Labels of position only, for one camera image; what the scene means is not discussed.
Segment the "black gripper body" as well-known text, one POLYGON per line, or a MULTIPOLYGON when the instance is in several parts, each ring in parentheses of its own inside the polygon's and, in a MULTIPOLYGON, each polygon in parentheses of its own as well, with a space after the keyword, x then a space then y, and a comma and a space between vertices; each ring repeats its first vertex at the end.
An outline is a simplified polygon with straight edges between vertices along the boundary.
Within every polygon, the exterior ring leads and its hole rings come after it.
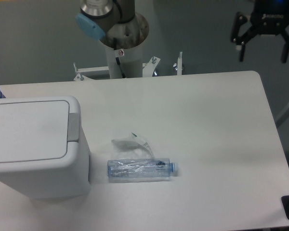
POLYGON ((289 26, 289 0, 256 0, 250 21, 259 34, 280 34, 289 26))

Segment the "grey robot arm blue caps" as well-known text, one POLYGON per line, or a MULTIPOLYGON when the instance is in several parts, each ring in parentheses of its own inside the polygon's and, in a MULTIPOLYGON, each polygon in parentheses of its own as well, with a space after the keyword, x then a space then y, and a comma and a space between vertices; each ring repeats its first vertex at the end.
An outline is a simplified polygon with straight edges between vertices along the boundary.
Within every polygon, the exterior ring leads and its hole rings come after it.
MULTIPOLYGON (((90 38, 101 40, 115 25, 125 25, 136 18, 133 0, 81 0, 76 16, 79 28, 90 38)), ((257 35, 281 35, 285 41, 281 62, 289 55, 289 0, 256 0, 250 15, 235 14, 230 41, 240 48, 244 60, 246 44, 257 35)))

